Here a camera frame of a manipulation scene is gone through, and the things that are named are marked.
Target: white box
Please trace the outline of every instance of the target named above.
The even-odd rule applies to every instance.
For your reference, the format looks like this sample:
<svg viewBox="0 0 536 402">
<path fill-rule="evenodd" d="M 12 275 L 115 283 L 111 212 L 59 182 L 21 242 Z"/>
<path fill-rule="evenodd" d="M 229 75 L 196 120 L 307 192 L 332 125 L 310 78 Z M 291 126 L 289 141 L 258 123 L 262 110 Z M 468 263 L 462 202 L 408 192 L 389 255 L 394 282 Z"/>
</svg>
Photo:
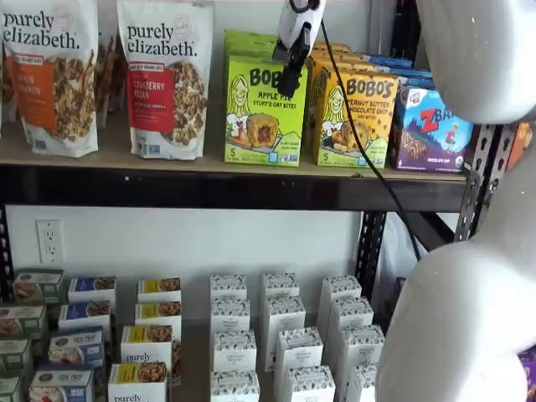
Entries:
<svg viewBox="0 0 536 402">
<path fill-rule="evenodd" d="M 253 330 L 214 334 L 212 371 L 255 371 L 257 345 Z"/>
<path fill-rule="evenodd" d="M 93 278 L 73 278 L 70 280 L 69 303 L 106 302 L 110 303 L 110 311 L 116 312 L 116 285 L 114 276 L 97 276 Z"/>
<path fill-rule="evenodd" d="M 322 340 L 316 328 L 291 329 L 279 332 L 277 338 L 274 397 L 285 397 L 289 369 L 319 366 L 322 360 Z"/>
<path fill-rule="evenodd" d="M 361 365 L 353 369 L 348 388 L 348 402 L 375 402 L 376 363 Z"/>
<path fill-rule="evenodd" d="M 320 304 L 318 305 L 317 328 L 322 340 L 327 341 L 327 329 L 332 301 L 344 296 L 360 297 L 361 286 L 355 276 L 328 276 L 322 281 Z"/>
<path fill-rule="evenodd" d="M 338 401 L 346 400 L 350 375 L 354 367 L 378 363 L 384 347 L 385 337 L 378 325 L 368 325 L 344 330 L 342 348 L 338 358 L 335 383 Z"/>
<path fill-rule="evenodd" d="M 277 297 L 266 301 L 261 334 L 262 363 L 265 371 L 276 368 L 277 337 L 280 331 L 305 325 L 305 307 L 299 296 Z"/>
<path fill-rule="evenodd" d="M 216 298 L 247 298 L 245 275 L 212 275 L 210 277 L 210 301 Z"/>
<path fill-rule="evenodd" d="M 180 301 L 136 304 L 136 325 L 169 325 L 173 328 L 173 340 L 182 338 L 182 305 Z"/>
<path fill-rule="evenodd" d="M 255 371 L 210 374 L 210 402 L 258 402 L 259 380 Z"/>
<path fill-rule="evenodd" d="M 291 368 L 285 402 L 333 402 L 335 383 L 328 366 Z"/>
<path fill-rule="evenodd" d="M 151 279 L 137 283 L 138 303 L 158 303 L 164 301 L 181 301 L 180 278 Z"/>
<path fill-rule="evenodd" d="M 374 310 L 364 297 L 345 296 L 332 301 L 324 363 L 329 365 L 333 375 L 337 371 L 337 353 L 340 349 L 338 339 L 341 329 L 349 323 L 371 325 L 373 318 Z"/>
<path fill-rule="evenodd" d="M 110 402 L 165 402 L 167 370 L 160 363 L 112 364 L 108 382 Z"/>
</svg>

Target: green box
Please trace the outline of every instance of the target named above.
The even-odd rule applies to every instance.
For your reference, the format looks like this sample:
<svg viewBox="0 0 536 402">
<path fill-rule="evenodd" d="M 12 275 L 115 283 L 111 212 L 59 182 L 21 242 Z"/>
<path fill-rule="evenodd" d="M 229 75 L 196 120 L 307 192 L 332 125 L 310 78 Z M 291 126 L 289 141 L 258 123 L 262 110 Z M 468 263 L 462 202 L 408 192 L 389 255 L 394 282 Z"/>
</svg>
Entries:
<svg viewBox="0 0 536 402">
<path fill-rule="evenodd" d="M 277 92 L 282 63 L 229 55 L 225 161 L 298 166 L 307 88 L 307 67 L 287 99 Z"/>
</svg>

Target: green and white box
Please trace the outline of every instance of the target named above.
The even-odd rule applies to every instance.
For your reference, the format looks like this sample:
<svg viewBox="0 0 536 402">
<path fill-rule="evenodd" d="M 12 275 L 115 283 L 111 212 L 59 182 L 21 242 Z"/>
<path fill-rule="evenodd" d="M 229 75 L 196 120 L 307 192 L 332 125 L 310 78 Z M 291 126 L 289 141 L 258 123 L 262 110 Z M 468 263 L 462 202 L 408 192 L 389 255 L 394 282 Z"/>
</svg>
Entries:
<svg viewBox="0 0 536 402">
<path fill-rule="evenodd" d="M 282 402 L 290 369 L 319 366 L 322 361 L 322 340 L 316 328 L 279 332 L 274 374 L 274 397 Z"/>
<path fill-rule="evenodd" d="M 344 296 L 361 296 L 361 286 L 355 276 L 336 275 L 324 278 L 322 281 L 317 319 L 318 332 L 324 342 L 327 341 L 327 329 L 332 302 Z"/>
</svg>

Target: cranberry pecan granola bag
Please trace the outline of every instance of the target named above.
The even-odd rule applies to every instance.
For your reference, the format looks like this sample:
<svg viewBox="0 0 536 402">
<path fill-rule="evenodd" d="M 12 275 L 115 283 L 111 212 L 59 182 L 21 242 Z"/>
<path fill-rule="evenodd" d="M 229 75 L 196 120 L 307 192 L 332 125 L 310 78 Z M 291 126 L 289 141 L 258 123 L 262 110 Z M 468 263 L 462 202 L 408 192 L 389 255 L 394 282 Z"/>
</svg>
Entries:
<svg viewBox="0 0 536 402">
<path fill-rule="evenodd" d="M 96 0 L 0 0 L 8 69 L 37 153 L 97 151 Z"/>
<path fill-rule="evenodd" d="M 212 9 L 176 0 L 118 0 L 132 153 L 203 155 Z"/>
</svg>

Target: product packaging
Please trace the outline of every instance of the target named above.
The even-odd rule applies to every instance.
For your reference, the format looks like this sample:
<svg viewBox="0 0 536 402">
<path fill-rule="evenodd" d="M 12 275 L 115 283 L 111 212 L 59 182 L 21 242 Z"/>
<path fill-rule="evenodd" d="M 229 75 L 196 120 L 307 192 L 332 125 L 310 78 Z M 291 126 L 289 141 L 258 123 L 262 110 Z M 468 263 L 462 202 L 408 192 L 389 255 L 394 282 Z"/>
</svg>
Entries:
<svg viewBox="0 0 536 402">
<path fill-rule="evenodd" d="M 137 283 L 138 303 L 180 302 L 180 278 L 139 281 Z"/>
<path fill-rule="evenodd" d="M 281 331 L 277 339 L 276 372 L 274 373 L 274 397 L 283 402 L 286 380 L 290 369 L 320 366 L 322 340 L 316 328 Z"/>
<path fill-rule="evenodd" d="M 210 300 L 227 296 L 247 298 L 245 275 L 212 275 L 210 277 Z"/>
<path fill-rule="evenodd" d="M 64 157 L 97 151 L 97 1 L 3 0 L 2 19 L 9 73 L 32 150 Z"/>
<path fill-rule="evenodd" d="M 338 402 L 346 400 L 350 375 L 354 367 L 378 363 L 385 337 L 378 325 L 343 330 L 335 383 Z"/>
<path fill-rule="evenodd" d="M 93 402 L 93 369 L 89 366 L 40 366 L 29 390 L 30 400 Z"/>
<path fill-rule="evenodd" d="M 63 270 L 18 270 L 13 281 L 13 298 L 17 303 L 61 304 L 65 301 L 63 278 Z"/>
<path fill-rule="evenodd" d="M 317 328 L 325 342 L 332 302 L 344 296 L 360 297 L 361 286 L 355 276 L 328 276 L 322 281 L 320 304 L 318 305 Z"/>
<path fill-rule="evenodd" d="M 253 330 L 215 332 L 212 371 L 255 371 L 257 345 Z"/>
<path fill-rule="evenodd" d="M 167 376 L 162 362 L 112 364 L 108 400 L 163 402 L 167 400 Z"/>
<path fill-rule="evenodd" d="M 299 296 L 276 297 L 266 301 L 262 333 L 261 357 L 265 371 L 276 368 L 276 348 L 279 332 L 303 328 L 305 307 Z"/>
<path fill-rule="evenodd" d="M 399 170 L 461 172 L 472 128 L 448 109 L 437 90 L 402 85 L 389 144 L 392 164 Z"/>
<path fill-rule="evenodd" d="M 354 368 L 346 400 L 348 402 L 375 402 L 377 372 L 378 365 L 375 363 Z"/>
<path fill-rule="evenodd" d="M 283 402 L 332 402 L 335 383 L 326 366 L 291 368 Z"/>
<path fill-rule="evenodd" d="M 210 402 L 258 402 L 259 397 L 259 379 L 255 371 L 210 374 Z"/>
<path fill-rule="evenodd" d="M 93 368 L 95 402 L 106 400 L 106 352 L 102 327 L 57 332 L 50 338 L 50 363 L 83 364 Z"/>
<path fill-rule="evenodd" d="M 144 158 L 203 156 L 212 57 L 212 8 L 118 0 L 128 61 L 131 152 Z"/>
</svg>

